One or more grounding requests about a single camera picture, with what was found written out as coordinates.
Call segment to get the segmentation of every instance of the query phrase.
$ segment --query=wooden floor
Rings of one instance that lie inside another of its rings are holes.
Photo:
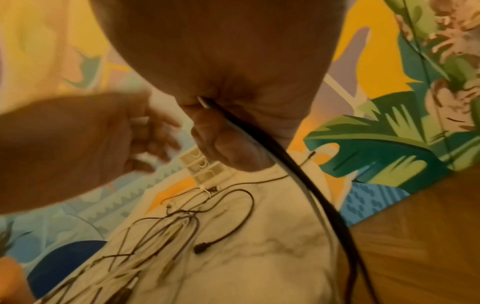
[[[351,231],[383,304],[480,303],[480,166],[440,181]],[[338,271],[343,292],[343,254]],[[371,302],[358,283],[353,303]]]

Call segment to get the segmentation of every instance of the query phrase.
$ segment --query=painted wall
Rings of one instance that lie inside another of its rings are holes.
[[[480,159],[479,12],[477,0],[350,1],[334,62],[290,146],[318,151],[314,161],[349,225]],[[0,111],[53,94],[144,85],[87,0],[0,0]],[[174,100],[161,92],[153,99],[185,121],[180,141],[192,147],[191,123]],[[180,170],[174,159],[153,176],[125,176],[1,217],[0,255],[20,262],[41,296],[101,248],[147,188]]]

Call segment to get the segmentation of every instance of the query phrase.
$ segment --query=wooden surface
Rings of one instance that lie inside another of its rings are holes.
[[[480,303],[480,166],[353,226],[383,304]],[[347,275],[340,254],[343,294]],[[363,282],[353,303],[371,303]]]

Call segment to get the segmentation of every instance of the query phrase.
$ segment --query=marble surface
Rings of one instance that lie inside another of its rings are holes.
[[[299,153],[293,156],[298,163],[306,158]],[[329,199],[330,193],[326,187],[324,174],[318,166],[309,161],[302,168]],[[283,175],[285,173],[279,167],[257,173],[237,172],[221,187]],[[155,225],[157,220],[150,219],[132,225],[142,217],[165,216],[167,204],[145,215],[153,196],[161,191],[162,187],[165,185],[159,185],[145,194],[139,210],[112,234],[107,245],[86,264],[101,256],[131,252],[149,230],[147,235],[152,236],[167,223]],[[250,209],[251,199],[247,194],[237,191],[227,196],[212,211],[197,215],[200,220],[198,233],[183,251],[178,262],[166,271],[168,262],[194,230],[193,223],[187,225],[186,220],[177,224],[178,228],[182,228],[181,233],[165,247],[165,250],[145,264],[129,304],[329,302],[332,296],[329,279],[331,280],[335,274],[337,240],[334,238],[334,247],[331,248],[319,220],[292,179],[234,186],[229,190],[234,189],[245,189],[255,199],[253,214],[245,225],[235,234],[212,245],[206,252],[194,254],[195,244],[212,241],[225,235],[245,218]],[[199,191],[194,190],[172,200],[170,202],[172,210],[177,209]],[[202,208],[211,206],[220,196],[222,194],[214,197]],[[184,209],[193,207],[206,197],[206,193],[201,194]],[[128,237],[123,242],[127,231]],[[148,256],[165,243],[166,239],[153,238],[151,244],[148,243],[139,249],[136,255]],[[128,275],[115,278],[112,273],[122,273],[120,269],[122,260],[123,258],[119,257],[112,262],[111,258],[106,258],[94,267],[88,268],[68,290],[62,301],[68,301],[89,285],[98,283],[95,288],[84,291],[70,303],[92,303],[98,287],[103,289],[95,303],[105,302],[135,273],[130,270]],[[59,296],[60,293],[49,302],[57,302]]]

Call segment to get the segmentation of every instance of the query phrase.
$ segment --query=hand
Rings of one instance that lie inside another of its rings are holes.
[[[0,116],[0,213],[44,206],[168,162],[180,127],[149,106],[149,93],[107,93],[39,101]]]
[[[245,171],[272,161],[196,96],[213,98],[286,148],[327,72],[345,11],[343,0],[91,2],[123,58],[192,118],[202,152]]]

